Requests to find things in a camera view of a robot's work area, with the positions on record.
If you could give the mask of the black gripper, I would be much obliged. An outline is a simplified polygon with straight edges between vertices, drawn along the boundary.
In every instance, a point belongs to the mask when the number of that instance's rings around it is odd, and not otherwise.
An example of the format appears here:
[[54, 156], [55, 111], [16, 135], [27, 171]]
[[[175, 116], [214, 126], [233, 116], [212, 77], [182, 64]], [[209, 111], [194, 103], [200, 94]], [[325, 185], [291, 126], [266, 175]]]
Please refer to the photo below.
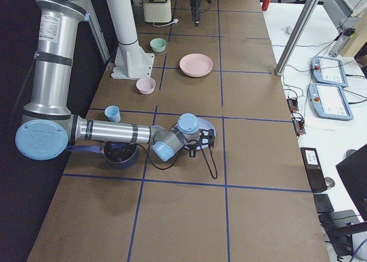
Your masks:
[[201, 0], [190, 0], [192, 21], [195, 22], [195, 26], [199, 26], [200, 6], [201, 6]]
[[214, 148], [214, 140], [216, 136], [216, 132], [213, 128], [205, 130], [199, 129], [199, 138], [196, 140], [191, 140], [186, 148], [189, 150], [189, 157], [196, 157], [196, 150], [202, 149], [204, 146], [209, 148], [210, 153], [213, 152]]

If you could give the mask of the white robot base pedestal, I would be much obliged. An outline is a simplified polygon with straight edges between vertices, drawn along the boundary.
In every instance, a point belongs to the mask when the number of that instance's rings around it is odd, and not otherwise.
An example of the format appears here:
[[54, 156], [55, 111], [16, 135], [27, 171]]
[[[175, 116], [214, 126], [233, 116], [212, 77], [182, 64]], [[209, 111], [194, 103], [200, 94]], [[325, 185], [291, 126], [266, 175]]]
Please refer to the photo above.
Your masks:
[[137, 80], [150, 76], [155, 56], [139, 44], [131, 0], [106, 1], [119, 45], [112, 78]]

